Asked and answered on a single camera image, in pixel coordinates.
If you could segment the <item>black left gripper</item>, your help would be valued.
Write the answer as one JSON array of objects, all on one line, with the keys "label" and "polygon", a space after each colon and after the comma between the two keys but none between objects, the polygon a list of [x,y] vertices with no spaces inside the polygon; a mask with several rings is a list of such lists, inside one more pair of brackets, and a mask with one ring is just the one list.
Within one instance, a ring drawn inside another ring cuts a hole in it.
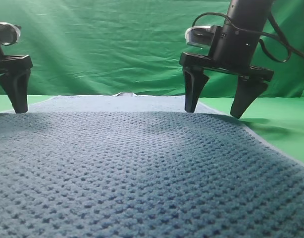
[{"label": "black left gripper", "polygon": [[0,86],[16,114],[28,111],[28,84],[33,63],[29,55],[7,56],[0,46]]}]

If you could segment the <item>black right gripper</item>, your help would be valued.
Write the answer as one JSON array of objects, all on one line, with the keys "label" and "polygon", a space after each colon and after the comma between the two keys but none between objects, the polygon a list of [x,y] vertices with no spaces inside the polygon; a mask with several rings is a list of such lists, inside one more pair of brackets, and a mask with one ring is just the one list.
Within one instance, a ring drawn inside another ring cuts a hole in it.
[{"label": "black right gripper", "polygon": [[185,111],[193,113],[203,88],[209,81],[204,69],[237,75],[237,89],[230,115],[239,119],[251,103],[268,87],[274,72],[252,66],[257,37],[232,30],[231,26],[217,26],[207,55],[183,52],[179,64],[185,81]]}]

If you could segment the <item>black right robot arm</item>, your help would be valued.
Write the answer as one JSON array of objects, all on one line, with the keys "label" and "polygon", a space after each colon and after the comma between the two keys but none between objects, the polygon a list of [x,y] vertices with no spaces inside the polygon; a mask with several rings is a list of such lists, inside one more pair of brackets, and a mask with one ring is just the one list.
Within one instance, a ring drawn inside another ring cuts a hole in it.
[{"label": "black right robot arm", "polygon": [[230,115],[239,119],[268,87],[274,72],[252,66],[251,61],[270,13],[270,0],[233,0],[223,26],[197,26],[185,32],[188,45],[209,46],[207,56],[183,52],[179,64],[185,80],[185,111],[193,113],[209,80],[205,70],[237,76],[238,83]]}]

